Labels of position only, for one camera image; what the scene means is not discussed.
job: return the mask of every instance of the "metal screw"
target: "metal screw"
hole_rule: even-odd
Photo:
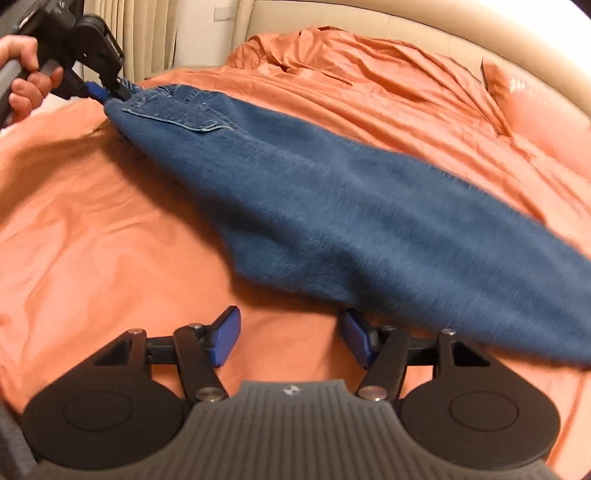
[[[224,392],[221,388],[218,387],[203,387],[197,390],[197,395],[195,395],[198,400],[215,403],[217,401],[224,399]]]
[[[380,401],[388,398],[388,392],[386,389],[377,385],[367,385],[366,387],[362,387],[357,392],[357,395],[364,400],[369,401]]]

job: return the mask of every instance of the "orange pillow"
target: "orange pillow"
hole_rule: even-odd
[[[482,60],[488,92],[511,129],[573,172],[591,181],[589,122],[569,115],[550,91],[532,85],[517,70]]]

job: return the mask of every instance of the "jeans back pocket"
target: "jeans back pocket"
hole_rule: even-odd
[[[205,133],[221,128],[234,129],[235,125],[229,118],[213,110],[208,104],[188,103],[175,97],[174,91],[166,87],[143,90],[125,102],[121,111],[178,125],[193,132]]]

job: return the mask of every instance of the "gray gripper housing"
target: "gray gripper housing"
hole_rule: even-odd
[[[559,480],[538,460],[477,471],[429,453],[383,401],[341,380],[244,382],[232,398],[196,404],[179,434],[137,463],[75,471],[41,462],[27,480]]]

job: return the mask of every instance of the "beige headboard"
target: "beige headboard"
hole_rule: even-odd
[[[414,43],[447,55],[482,79],[486,56],[560,92],[565,110],[591,117],[591,77],[525,28],[474,0],[239,0],[233,48],[260,33],[332,25]]]

